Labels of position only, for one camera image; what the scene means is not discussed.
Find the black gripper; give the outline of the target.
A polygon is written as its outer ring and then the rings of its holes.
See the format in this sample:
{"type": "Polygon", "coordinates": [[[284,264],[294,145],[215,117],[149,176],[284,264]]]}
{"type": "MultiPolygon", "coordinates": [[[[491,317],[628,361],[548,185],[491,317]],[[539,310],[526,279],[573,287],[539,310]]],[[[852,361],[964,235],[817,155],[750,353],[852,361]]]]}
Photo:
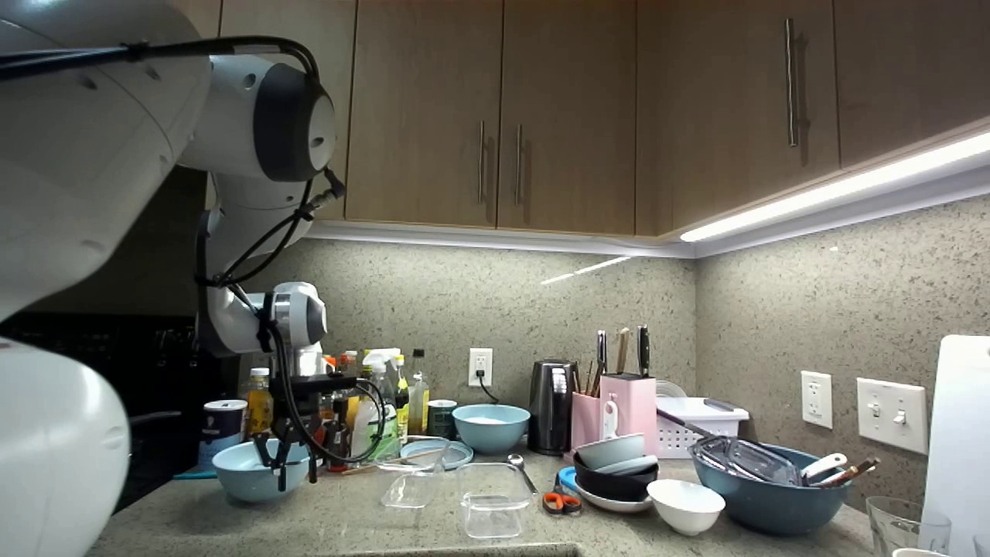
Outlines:
{"type": "Polygon", "coordinates": [[[357,388],[358,382],[346,374],[312,374],[312,377],[279,374],[272,382],[272,393],[284,409],[304,409],[311,396],[330,396],[357,388]]]}

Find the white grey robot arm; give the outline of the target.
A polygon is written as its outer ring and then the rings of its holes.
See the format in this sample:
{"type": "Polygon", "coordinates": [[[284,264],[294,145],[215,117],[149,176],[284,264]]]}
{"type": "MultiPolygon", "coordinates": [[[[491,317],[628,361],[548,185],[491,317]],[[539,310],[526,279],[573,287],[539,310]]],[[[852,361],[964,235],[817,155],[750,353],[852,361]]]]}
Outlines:
{"type": "MultiPolygon", "coordinates": [[[[327,330],[320,292],[248,294],[330,172],[334,101],[294,38],[205,38],[172,0],[0,0],[0,318],[103,269],[165,180],[215,180],[197,247],[207,334],[270,353],[275,393],[327,330]]],[[[130,418],[89,365],[0,346],[0,555],[84,557],[115,515],[130,418]]]]}

